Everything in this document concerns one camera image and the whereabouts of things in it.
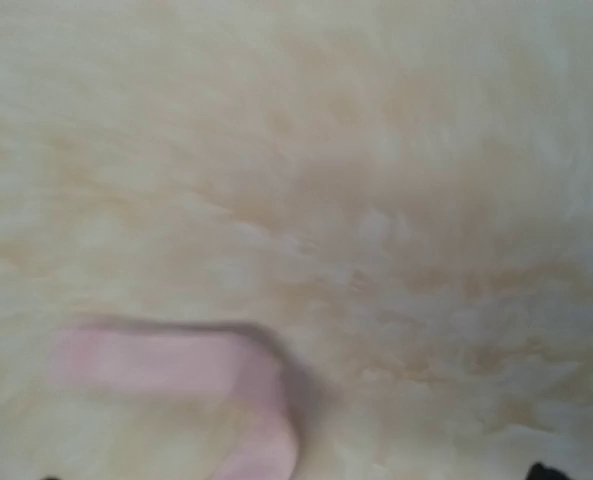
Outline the pink and black umbrella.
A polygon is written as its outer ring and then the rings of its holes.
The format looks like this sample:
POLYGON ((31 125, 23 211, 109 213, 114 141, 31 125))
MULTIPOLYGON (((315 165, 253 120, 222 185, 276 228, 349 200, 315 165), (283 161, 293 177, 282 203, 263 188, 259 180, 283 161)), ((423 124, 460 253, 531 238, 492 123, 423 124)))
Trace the pink and black umbrella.
POLYGON ((289 479, 300 442, 282 361, 232 330, 145 330, 84 325, 61 332, 51 374, 119 392, 234 401, 252 419, 215 479, 289 479))

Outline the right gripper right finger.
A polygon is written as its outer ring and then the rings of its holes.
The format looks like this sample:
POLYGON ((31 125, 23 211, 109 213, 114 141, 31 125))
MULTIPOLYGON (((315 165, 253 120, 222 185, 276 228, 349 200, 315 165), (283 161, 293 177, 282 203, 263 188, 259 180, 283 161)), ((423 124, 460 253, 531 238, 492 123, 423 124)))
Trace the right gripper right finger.
POLYGON ((561 470, 536 462, 530 466, 525 480, 571 480, 571 478, 561 470))

